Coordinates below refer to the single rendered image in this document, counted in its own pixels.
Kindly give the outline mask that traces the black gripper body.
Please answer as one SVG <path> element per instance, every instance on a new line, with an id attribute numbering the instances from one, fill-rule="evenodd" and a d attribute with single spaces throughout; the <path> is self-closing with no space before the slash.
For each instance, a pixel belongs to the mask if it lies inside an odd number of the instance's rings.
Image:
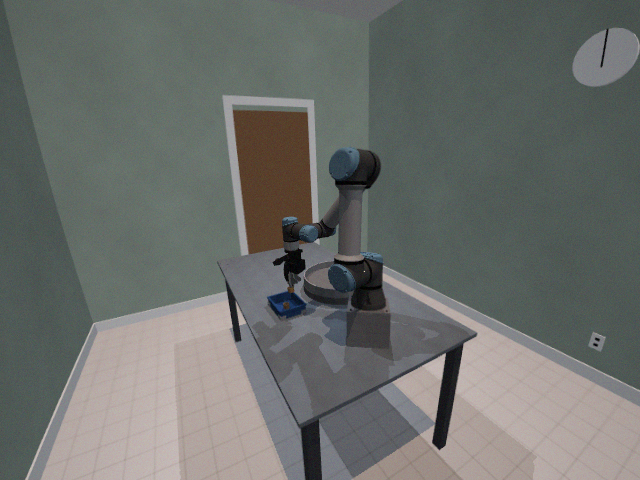
<path id="1" fill-rule="evenodd" d="M 286 267 L 287 271 L 292 272 L 294 274 L 300 274 L 302 271 L 306 269 L 305 260 L 301 259 L 302 252 L 303 252 L 303 249 L 299 249 L 299 248 L 298 250 L 294 250 L 294 251 L 285 250 L 285 253 L 293 253 L 293 256 L 292 254 L 288 254 L 290 259 L 286 260 L 284 263 L 284 268 Z M 297 268 L 298 268 L 298 271 L 297 271 Z"/>

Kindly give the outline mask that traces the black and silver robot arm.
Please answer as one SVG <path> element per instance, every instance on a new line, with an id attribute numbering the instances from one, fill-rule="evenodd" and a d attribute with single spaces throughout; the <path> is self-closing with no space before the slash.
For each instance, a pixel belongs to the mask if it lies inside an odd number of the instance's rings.
<path id="1" fill-rule="evenodd" d="M 362 193 L 376 181 L 380 168 L 379 157 L 370 150 L 338 149 L 330 159 L 329 172 L 335 179 L 339 196 L 322 220 L 300 224 L 296 217 L 282 219 L 283 244 L 287 251 L 298 250 L 299 240 L 312 243 L 316 239 L 333 236 L 339 224 L 338 253 L 328 270 L 328 278 L 339 292 L 355 289 L 351 305 L 365 311 L 376 311 L 386 306 L 382 291 L 383 257 L 377 253 L 360 252 Z"/>

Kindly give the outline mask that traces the blue open crate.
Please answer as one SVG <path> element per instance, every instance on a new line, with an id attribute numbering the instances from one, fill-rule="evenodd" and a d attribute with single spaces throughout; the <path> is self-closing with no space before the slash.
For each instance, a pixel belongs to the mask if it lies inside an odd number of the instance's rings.
<path id="1" fill-rule="evenodd" d="M 268 298 L 268 305 L 273 309 L 273 311 L 279 317 L 280 321 L 307 312 L 307 309 L 306 309 L 307 304 L 294 292 L 288 293 L 288 291 L 286 291 L 279 294 L 268 296 L 267 298 Z M 290 307 L 289 309 L 283 308 L 283 303 L 285 302 L 289 302 L 289 307 Z"/>

